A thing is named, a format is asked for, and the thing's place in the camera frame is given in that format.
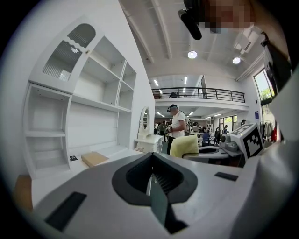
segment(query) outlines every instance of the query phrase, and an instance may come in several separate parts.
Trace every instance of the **white t-shirt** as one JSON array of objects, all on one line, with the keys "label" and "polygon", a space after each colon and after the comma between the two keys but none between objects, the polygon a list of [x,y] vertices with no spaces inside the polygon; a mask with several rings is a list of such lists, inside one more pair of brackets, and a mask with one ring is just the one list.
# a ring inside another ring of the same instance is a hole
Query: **white t-shirt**
[{"label": "white t-shirt", "polygon": [[[176,127],[179,127],[179,120],[183,120],[185,123],[186,123],[186,116],[183,112],[178,112],[175,116],[173,116],[172,118],[172,128],[176,128]],[[170,137],[173,137],[173,138],[178,138],[178,137],[182,137],[185,135],[185,131],[182,130],[182,131],[175,131],[175,132],[172,132],[172,133],[169,133],[169,136]]]}]

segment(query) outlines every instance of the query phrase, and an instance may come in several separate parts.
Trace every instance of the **white vanity table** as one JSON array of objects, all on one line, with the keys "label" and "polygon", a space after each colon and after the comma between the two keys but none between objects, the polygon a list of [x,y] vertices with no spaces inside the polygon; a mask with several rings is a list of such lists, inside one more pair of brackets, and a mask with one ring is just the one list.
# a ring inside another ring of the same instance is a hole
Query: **white vanity table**
[{"label": "white vanity table", "polygon": [[139,121],[139,132],[137,139],[137,148],[141,148],[143,152],[157,152],[162,151],[163,136],[152,133],[149,125],[150,111],[148,107],[144,107]]}]

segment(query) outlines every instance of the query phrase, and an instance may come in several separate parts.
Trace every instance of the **arched cabinet door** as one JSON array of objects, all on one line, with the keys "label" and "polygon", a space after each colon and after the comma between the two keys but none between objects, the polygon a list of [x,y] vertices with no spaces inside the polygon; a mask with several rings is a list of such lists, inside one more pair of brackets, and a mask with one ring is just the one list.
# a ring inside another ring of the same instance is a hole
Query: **arched cabinet door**
[{"label": "arched cabinet door", "polygon": [[78,18],[40,55],[29,81],[73,94],[84,64],[103,36],[86,16]]}]

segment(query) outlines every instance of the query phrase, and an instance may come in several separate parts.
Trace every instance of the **black metal railing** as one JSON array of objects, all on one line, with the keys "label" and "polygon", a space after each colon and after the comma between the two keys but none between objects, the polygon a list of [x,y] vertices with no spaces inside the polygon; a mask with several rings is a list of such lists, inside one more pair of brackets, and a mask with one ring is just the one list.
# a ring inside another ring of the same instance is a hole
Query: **black metal railing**
[{"label": "black metal railing", "polygon": [[152,89],[155,99],[165,98],[197,98],[197,99],[218,99],[245,103],[243,92],[228,91],[214,88],[161,88]]}]

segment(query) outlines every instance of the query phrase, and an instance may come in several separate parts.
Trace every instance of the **yellow cushion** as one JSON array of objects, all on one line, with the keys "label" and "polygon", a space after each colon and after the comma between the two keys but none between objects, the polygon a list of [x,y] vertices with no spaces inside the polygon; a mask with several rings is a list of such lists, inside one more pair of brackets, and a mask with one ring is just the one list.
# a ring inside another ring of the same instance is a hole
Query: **yellow cushion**
[{"label": "yellow cushion", "polygon": [[197,135],[179,137],[173,140],[170,155],[182,158],[184,154],[198,154]]}]

